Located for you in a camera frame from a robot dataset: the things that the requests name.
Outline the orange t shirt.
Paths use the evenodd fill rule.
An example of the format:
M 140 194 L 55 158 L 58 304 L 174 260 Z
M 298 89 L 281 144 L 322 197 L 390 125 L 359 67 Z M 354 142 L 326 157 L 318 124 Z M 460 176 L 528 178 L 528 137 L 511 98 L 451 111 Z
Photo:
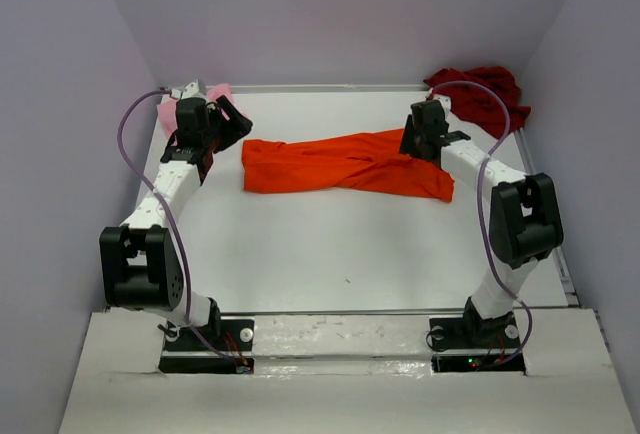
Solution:
M 399 152 L 401 129 L 286 143 L 243 143 L 244 189 L 284 194 L 333 188 L 450 203 L 454 180 L 433 163 Z

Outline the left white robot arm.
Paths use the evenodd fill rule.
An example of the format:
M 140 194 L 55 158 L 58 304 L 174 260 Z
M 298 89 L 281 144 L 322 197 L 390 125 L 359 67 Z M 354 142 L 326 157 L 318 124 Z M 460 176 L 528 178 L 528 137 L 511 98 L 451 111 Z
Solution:
M 136 174 L 148 192 L 118 226 L 99 237 L 103 286 L 110 307 L 156 314 L 209 349 L 221 337 L 217 302 L 195 293 L 178 219 L 204 183 L 214 156 L 246 137 L 253 123 L 226 95 L 184 94 L 154 179 Z

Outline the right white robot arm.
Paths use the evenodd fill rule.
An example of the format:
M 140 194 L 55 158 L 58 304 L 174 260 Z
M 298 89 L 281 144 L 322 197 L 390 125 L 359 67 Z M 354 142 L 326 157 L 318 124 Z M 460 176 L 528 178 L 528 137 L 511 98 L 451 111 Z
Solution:
M 526 174 L 483 151 L 446 120 L 444 97 L 410 106 L 400 152 L 430 161 L 473 187 L 489 262 L 461 317 L 445 321 L 441 340 L 483 347 L 511 325 L 527 277 L 564 240 L 555 186 L 546 174 Z

